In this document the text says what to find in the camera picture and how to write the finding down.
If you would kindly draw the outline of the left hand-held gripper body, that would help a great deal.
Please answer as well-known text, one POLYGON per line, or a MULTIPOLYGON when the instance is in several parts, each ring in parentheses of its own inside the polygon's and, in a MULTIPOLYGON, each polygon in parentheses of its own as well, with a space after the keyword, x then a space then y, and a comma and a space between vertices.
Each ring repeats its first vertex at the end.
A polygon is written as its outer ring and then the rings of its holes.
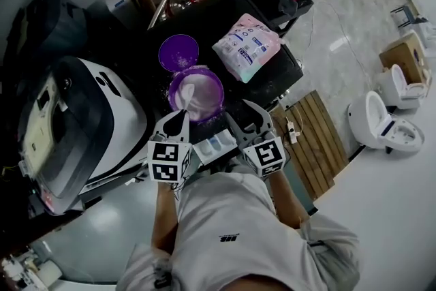
POLYGON ((189 137, 156 133, 147 142, 147 162, 152 181, 179 183, 190 165, 192 144, 189 137))

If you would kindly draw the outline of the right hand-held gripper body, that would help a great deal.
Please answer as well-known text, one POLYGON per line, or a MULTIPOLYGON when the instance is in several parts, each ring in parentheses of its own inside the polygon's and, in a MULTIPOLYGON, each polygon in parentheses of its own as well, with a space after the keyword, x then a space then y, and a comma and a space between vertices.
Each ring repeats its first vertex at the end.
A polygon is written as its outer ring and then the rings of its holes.
POLYGON ((238 146, 242 158, 259 177, 268 176, 285 165, 285 151, 281 138, 274 132, 256 136, 247 146, 238 146))

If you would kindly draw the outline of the white and black top-loader machine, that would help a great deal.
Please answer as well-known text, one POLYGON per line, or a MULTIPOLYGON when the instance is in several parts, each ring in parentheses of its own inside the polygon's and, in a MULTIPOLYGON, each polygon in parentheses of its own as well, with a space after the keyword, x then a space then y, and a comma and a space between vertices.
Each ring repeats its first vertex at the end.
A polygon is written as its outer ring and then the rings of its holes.
POLYGON ((153 112, 111 69, 57 59, 22 107, 20 170, 48 213, 81 211, 142 167, 154 124, 153 112))

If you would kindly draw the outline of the person's grey trousers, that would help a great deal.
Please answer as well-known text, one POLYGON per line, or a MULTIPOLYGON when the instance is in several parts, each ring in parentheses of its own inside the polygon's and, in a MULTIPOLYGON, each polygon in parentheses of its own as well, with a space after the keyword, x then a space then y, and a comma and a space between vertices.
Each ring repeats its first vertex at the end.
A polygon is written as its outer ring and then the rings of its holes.
POLYGON ((226 177, 239 178, 245 174, 253 174, 253 172, 245 162, 233 157, 228 163, 212 168, 210 175, 216 174, 226 177))

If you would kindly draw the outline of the black bag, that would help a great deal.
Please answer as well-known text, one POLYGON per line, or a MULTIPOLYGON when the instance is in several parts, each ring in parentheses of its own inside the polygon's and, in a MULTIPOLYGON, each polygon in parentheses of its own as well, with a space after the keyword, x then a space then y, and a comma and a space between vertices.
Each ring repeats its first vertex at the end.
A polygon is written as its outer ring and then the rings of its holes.
POLYGON ((89 19, 71 0, 32 0, 15 16, 4 62, 21 66, 32 59, 82 52, 89 41, 89 19))

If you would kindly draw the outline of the person's grey t-shirt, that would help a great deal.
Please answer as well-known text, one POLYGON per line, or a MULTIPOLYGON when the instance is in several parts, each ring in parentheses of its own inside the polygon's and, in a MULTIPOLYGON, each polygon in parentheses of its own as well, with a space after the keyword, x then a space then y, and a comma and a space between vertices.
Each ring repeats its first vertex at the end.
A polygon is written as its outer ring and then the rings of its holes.
POLYGON ((199 179, 179 209, 174 251, 137 246, 116 291, 222 291, 253 276, 291 291, 353 291, 359 282, 356 235, 320 214, 299 229, 282 224, 252 174, 199 179))

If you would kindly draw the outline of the purple round lid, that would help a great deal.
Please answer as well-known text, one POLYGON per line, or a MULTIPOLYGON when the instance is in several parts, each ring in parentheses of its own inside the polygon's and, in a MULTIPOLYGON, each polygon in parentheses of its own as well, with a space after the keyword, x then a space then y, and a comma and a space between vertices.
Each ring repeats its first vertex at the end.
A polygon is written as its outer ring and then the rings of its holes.
POLYGON ((198 43, 189 35, 176 34, 166 39, 159 48, 161 66, 169 72, 181 72, 194 66, 199 57, 198 43))

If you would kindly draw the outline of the white toilet with open lid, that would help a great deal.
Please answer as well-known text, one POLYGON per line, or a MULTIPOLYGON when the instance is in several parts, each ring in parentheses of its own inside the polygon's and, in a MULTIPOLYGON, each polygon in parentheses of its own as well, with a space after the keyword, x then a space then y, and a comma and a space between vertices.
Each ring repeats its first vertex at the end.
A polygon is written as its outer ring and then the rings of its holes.
POLYGON ((388 112, 380 95, 369 91, 347 109, 354 138, 361 145, 387 153, 417 153, 423 146, 423 131, 411 121, 388 112))
POLYGON ((376 90, 386 106, 401 110, 418 109, 428 92, 423 83, 408 83, 397 64, 377 75, 376 90))

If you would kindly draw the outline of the white powder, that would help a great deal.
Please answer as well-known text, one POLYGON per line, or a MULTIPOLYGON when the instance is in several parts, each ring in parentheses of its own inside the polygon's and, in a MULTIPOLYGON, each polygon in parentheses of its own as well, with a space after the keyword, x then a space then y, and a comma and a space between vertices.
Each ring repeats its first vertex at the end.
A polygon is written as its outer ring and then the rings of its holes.
POLYGON ((181 105, 180 92, 186 84, 194 84, 195 91, 187 107, 192 121, 206 120, 212 117, 221 105, 221 88, 213 78, 204 74, 190 74, 181 80, 174 95, 174 103, 178 109, 181 105))

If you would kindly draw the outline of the wooden slat mat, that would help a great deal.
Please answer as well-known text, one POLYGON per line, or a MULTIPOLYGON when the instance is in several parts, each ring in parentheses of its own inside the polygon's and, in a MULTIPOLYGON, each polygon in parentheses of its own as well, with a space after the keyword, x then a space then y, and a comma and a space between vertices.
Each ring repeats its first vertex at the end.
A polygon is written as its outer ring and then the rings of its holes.
POLYGON ((314 90, 293 106, 277 105, 270 116, 310 199, 321 197, 334 186, 334 178, 349 160, 320 95, 314 90), (300 132, 296 144, 290 143, 287 120, 300 132))

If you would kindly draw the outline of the purple plastic tub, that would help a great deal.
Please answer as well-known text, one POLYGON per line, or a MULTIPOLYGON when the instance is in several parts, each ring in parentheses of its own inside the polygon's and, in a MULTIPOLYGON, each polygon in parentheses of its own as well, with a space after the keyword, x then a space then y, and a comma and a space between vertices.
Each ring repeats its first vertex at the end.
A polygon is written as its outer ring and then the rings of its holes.
POLYGON ((193 66, 175 75, 168 89, 168 99, 173 111, 186 110, 190 121, 202 123, 221 112, 223 85, 206 66, 193 66))

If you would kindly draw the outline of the dark chair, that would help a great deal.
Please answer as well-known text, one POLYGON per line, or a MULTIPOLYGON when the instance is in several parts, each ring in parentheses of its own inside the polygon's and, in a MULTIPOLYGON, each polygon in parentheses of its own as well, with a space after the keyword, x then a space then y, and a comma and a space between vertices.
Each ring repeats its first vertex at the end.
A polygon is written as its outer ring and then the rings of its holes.
POLYGON ((415 15, 408 5, 402 5, 398 8, 395 8, 390 12, 390 14, 398 29, 404 28, 409 25, 416 25, 428 22, 425 17, 415 15))

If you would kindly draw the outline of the person's right forearm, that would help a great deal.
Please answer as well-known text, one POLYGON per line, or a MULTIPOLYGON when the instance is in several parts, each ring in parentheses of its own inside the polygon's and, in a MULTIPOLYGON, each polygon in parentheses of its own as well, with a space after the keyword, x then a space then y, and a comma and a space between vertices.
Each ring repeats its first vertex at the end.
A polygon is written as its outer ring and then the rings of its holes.
POLYGON ((284 172, 278 170, 270 174, 268 180, 279 221, 293 229, 299 229, 309 219, 309 215, 296 197, 284 172))

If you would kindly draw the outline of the pink white powder bag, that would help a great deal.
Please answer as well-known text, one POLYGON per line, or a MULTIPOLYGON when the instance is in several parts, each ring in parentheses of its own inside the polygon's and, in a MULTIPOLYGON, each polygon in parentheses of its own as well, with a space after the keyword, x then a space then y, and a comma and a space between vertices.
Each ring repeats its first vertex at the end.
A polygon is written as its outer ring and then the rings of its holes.
POLYGON ((247 83, 282 44, 277 33, 252 15, 243 14, 212 49, 237 81, 247 83))

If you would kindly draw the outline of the white plastic spoon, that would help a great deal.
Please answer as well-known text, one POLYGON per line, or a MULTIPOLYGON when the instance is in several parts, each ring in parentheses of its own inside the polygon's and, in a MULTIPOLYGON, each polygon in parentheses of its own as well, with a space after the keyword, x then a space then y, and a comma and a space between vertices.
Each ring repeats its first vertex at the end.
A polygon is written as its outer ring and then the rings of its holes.
POLYGON ((194 84, 186 84, 180 92, 180 99, 181 99, 181 105, 186 110, 188 105, 191 102, 191 99, 193 97, 195 91, 195 85, 194 84))

